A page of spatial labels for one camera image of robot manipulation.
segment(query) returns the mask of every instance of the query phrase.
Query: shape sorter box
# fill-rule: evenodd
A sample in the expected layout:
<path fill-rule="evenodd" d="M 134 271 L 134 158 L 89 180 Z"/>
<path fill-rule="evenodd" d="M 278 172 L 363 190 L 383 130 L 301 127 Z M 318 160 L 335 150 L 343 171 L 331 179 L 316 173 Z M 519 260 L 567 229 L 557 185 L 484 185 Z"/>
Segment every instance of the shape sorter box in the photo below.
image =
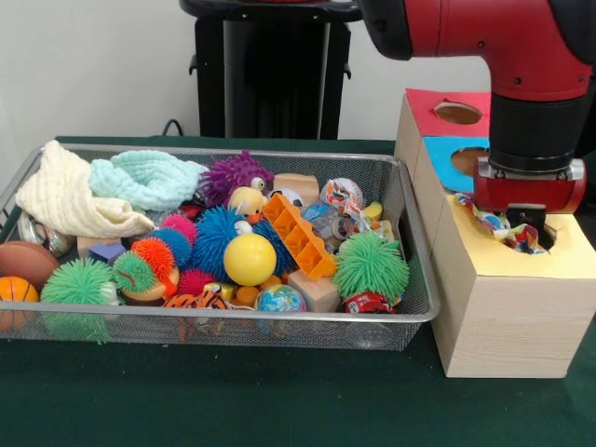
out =
<path fill-rule="evenodd" d="M 437 110 L 446 102 L 481 116 L 445 121 Z M 454 203 L 452 191 L 471 192 L 472 183 L 449 166 L 450 152 L 488 147 L 489 111 L 489 93 L 420 90 L 406 92 L 401 110 L 395 154 L 408 167 L 439 278 L 441 362 L 448 377 L 564 377 L 596 311 L 596 252 L 573 215 L 548 216 L 555 246 L 528 255 L 490 238 Z"/>

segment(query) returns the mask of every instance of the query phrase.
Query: purple block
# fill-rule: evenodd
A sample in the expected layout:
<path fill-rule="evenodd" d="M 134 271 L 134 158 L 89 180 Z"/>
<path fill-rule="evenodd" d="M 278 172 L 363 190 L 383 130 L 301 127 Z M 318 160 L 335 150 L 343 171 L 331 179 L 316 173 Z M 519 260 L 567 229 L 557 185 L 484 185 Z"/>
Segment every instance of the purple block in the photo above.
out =
<path fill-rule="evenodd" d="M 122 244 L 97 244 L 89 249 L 89 258 L 113 265 L 118 256 L 126 252 Z"/>

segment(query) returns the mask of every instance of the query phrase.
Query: yellow ball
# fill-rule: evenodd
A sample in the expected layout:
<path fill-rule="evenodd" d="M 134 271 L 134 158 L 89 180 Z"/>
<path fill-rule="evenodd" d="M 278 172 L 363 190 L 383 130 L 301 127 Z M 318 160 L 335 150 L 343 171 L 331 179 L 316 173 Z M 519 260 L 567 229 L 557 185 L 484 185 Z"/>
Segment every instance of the yellow ball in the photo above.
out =
<path fill-rule="evenodd" d="M 257 286 L 268 280 L 278 261 L 271 243 L 253 233 L 235 237 L 223 257 L 225 273 L 241 286 Z"/>

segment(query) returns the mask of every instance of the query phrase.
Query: metal basket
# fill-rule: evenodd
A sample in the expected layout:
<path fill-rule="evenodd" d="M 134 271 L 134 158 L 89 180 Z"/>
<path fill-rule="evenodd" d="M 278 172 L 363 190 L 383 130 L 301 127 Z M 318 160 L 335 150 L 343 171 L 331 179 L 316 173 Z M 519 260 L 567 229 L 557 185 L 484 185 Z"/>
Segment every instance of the metal basket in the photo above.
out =
<path fill-rule="evenodd" d="M 71 144 L 65 147 L 87 161 L 109 158 L 115 153 L 146 149 Z M 239 151 L 212 149 L 156 148 L 183 160 L 210 163 Z M 276 173 L 315 175 L 319 184 L 337 177 L 353 179 L 362 187 L 367 201 L 380 200 L 384 219 L 393 224 L 401 241 L 411 279 L 397 315 L 343 313 L 275 313 L 250 310 L 177 309 L 141 306 L 44 305 L 0 302 L 0 320 L 26 318 L 27 324 L 1 338 L 29 340 L 108 341 L 122 343 L 246 345 L 347 349 L 404 349 L 420 325 L 439 312 L 437 288 L 428 261 L 428 247 L 413 199 L 408 173 L 390 156 L 357 156 L 251 152 Z M 41 151 L 33 152 L 0 197 L 0 241 L 18 238 L 16 221 L 20 209 L 14 196 L 39 166 Z M 55 318 L 68 318 L 70 329 L 51 326 Z M 103 336 L 88 323 L 102 328 Z"/>

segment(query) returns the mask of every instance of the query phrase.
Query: orange spiky ball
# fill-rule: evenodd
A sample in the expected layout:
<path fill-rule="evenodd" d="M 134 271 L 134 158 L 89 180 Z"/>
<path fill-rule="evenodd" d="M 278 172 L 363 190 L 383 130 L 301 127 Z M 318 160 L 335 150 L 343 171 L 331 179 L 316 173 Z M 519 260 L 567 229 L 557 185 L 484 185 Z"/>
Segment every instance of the orange spiky ball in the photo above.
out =
<path fill-rule="evenodd" d="M 149 264 L 157 280 L 166 286 L 166 297 L 176 292 L 176 286 L 169 280 L 169 273 L 174 268 L 174 256 L 168 245 L 157 237 L 148 237 L 132 244 L 131 250 Z"/>

